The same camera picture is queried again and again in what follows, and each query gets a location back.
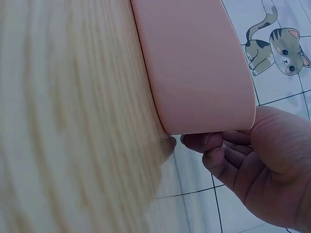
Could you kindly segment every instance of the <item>pink bowl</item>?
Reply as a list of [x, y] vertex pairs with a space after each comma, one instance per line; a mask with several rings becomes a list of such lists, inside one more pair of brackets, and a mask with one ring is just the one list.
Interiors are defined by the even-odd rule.
[[155, 105], [169, 134], [244, 130], [251, 74], [220, 0], [132, 0]]

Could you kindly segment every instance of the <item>fingernail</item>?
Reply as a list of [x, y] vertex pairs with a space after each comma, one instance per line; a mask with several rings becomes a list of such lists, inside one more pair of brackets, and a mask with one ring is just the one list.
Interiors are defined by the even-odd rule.
[[184, 136], [185, 136], [185, 135], [181, 135], [181, 136], [180, 136], [180, 142], [181, 142], [182, 144], [185, 144], [185, 143], [184, 143]]
[[203, 137], [203, 144], [206, 145], [207, 144], [207, 141], [208, 139], [212, 136], [212, 133], [209, 133], [208, 135], [204, 136]]
[[211, 151], [206, 151], [205, 152], [205, 156], [207, 156], [208, 158], [213, 157], [221, 148], [215, 148], [213, 150], [213, 152], [211, 153]]
[[217, 148], [213, 151], [213, 153], [210, 155], [211, 157], [213, 157], [218, 151], [220, 151], [221, 148]]

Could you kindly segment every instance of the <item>cat sticker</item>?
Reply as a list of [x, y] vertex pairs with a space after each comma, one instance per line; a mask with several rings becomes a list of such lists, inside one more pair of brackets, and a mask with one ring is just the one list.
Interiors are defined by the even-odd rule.
[[257, 76], [272, 66], [289, 76], [298, 74], [303, 67], [310, 68], [311, 61], [303, 52], [300, 44], [300, 33], [294, 28], [278, 28], [271, 32], [269, 43], [252, 39], [258, 30], [277, 20], [276, 6], [271, 0], [262, 0], [266, 12], [265, 19], [251, 27], [246, 33], [245, 52], [249, 59], [249, 68]]

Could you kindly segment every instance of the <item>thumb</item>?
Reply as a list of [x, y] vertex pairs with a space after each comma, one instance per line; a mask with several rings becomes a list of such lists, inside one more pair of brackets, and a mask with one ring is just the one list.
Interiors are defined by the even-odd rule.
[[284, 174], [311, 152], [309, 121], [276, 108], [257, 107], [250, 135], [254, 151], [270, 170]]

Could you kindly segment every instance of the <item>cat ear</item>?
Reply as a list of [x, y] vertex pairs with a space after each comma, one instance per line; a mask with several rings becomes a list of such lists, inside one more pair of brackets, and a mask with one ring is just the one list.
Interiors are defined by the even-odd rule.
[[290, 34], [292, 34], [296, 39], [299, 39], [300, 38], [300, 34], [299, 34], [299, 31], [297, 31], [296, 29], [290, 29], [288, 31]]
[[310, 68], [311, 67], [311, 62], [309, 60], [309, 58], [303, 53], [303, 66], [306, 68]]

